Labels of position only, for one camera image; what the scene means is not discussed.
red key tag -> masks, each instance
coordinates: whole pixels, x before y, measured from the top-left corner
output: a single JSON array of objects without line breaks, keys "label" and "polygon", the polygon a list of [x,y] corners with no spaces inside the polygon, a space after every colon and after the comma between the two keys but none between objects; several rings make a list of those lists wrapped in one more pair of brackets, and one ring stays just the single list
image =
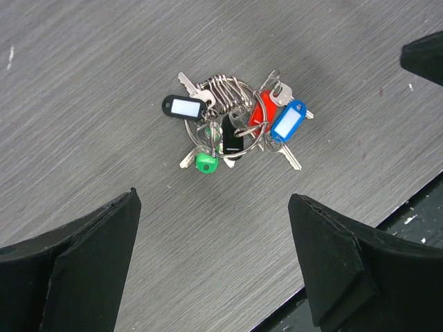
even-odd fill
[{"label": "red key tag", "polygon": [[[271,128],[272,121],[274,119],[275,113],[277,113],[278,106],[274,104],[274,102],[269,97],[269,94],[271,93],[271,90],[265,90],[260,94],[260,97],[263,99],[264,106],[266,107],[266,116],[267,120],[269,122],[268,126],[266,126],[265,133],[269,131]],[[254,127],[259,125],[263,122],[263,112],[262,107],[260,106],[260,103],[257,102],[257,104],[254,107],[254,111],[252,112],[251,117],[249,118],[249,126]],[[254,131],[254,134],[257,136],[260,134],[260,130]]]}]

white debris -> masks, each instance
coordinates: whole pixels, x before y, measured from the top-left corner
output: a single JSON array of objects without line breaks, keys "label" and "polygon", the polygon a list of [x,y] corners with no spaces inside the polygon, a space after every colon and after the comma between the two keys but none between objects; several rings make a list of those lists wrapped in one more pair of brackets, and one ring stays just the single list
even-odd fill
[{"label": "white debris", "polygon": [[405,225],[408,225],[412,220],[415,219],[415,217],[418,216],[418,214],[415,214],[413,216],[410,216],[409,218],[406,219],[406,221],[404,222]]},{"label": "white debris", "polygon": [[7,70],[11,69],[13,57],[14,57],[14,45],[11,45],[11,49],[9,51],[9,63],[8,66],[6,67]]}]

black metal frame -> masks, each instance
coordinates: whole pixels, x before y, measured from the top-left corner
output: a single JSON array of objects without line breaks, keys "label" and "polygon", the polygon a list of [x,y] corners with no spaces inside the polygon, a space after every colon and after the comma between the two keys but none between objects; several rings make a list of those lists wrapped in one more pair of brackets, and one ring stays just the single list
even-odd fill
[{"label": "black metal frame", "polygon": [[[443,248],[443,173],[396,209],[377,227],[396,237]],[[318,332],[303,288],[251,332]]]}]

key head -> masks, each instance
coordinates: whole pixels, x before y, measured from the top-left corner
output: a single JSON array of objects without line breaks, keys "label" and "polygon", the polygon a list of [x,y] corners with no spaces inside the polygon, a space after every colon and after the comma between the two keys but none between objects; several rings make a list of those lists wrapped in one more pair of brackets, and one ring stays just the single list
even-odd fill
[{"label": "key head", "polygon": [[306,105],[300,100],[290,102],[271,127],[276,142],[287,142],[306,118]]},{"label": "key head", "polygon": [[167,116],[193,121],[200,120],[202,113],[207,109],[203,100],[183,97],[181,95],[167,96],[163,100],[161,108]]},{"label": "key head", "polygon": [[219,165],[219,159],[213,158],[203,152],[197,154],[195,158],[195,167],[204,174],[210,174],[215,172]]},{"label": "key head", "polygon": [[[274,104],[270,98],[271,90],[265,90],[260,94],[260,97],[263,99],[264,106],[266,107],[266,116],[269,123],[272,123],[275,113],[278,110],[278,106]],[[251,114],[251,117],[249,118],[249,126],[257,126],[258,124],[263,122],[263,113],[262,113],[262,107],[260,106],[260,103],[257,102],[255,104],[254,110]],[[269,131],[270,126],[268,125],[266,127],[266,131]],[[254,134],[258,136],[260,134],[260,130],[254,131]]]},{"label": "key head", "polygon": [[279,107],[286,106],[293,100],[292,89],[285,83],[277,83],[269,95],[272,102]]},{"label": "key head", "polygon": [[221,122],[221,132],[223,133],[223,154],[236,154],[244,150],[244,137],[235,136],[236,128],[233,126],[230,118],[225,116]]}]

key ring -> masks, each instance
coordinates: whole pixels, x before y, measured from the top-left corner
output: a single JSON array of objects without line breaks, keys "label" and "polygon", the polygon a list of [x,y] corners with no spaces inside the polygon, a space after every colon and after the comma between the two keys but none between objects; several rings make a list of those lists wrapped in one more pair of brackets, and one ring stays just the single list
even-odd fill
[{"label": "key ring", "polygon": [[[191,139],[191,141],[205,154],[208,154],[209,156],[213,156],[215,158],[237,158],[240,156],[243,156],[244,154],[248,153],[249,151],[251,151],[255,146],[257,146],[257,144],[259,143],[259,141],[261,141],[261,139],[263,138],[264,132],[266,131],[266,127],[267,127],[267,112],[266,112],[266,106],[263,102],[263,99],[260,97],[260,94],[258,93],[258,91],[253,90],[247,83],[238,80],[235,77],[226,77],[226,76],[222,76],[223,80],[225,82],[228,82],[228,84],[232,84],[233,86],[235,86],[236,88],[239,88],[239,92],[240,95],[242,96],[242,99],[244,98],[246,100],[246,102],[249,102],[248,100],[248,96],[242,91],[241,88],[245,88],[246,90],[248,90],[250,93],[252,93],[252,95],[254,96],[254,98],[257,100],[257,102],[260,104],[261,109],[262,109],[262,114],[263,114],[263,121],[261,123],[262,127],[260,130],[260,133],[255,137],[255,140],[253,141],[253,143],[251,144],[251,146],[247,147],[245,150],[241,151],[241,152],[237,152],[235,154],[220,154],[217,152],[217,150],[215,151],[215,153],[213,153],[214,151],[203,145],[200,144],[198,142],[198,140],[195,138],[194,134],[192,133],[192,130],[190,128],[189,122],[188,120],[184,120],[185,122],[185,128],[186,128],[186,132],[189,135],[189,138]],[[210,82],[206,81],[202,84],[199,85],[200,89],[204,89],[206,87],[208,87],[210,84]]]}]

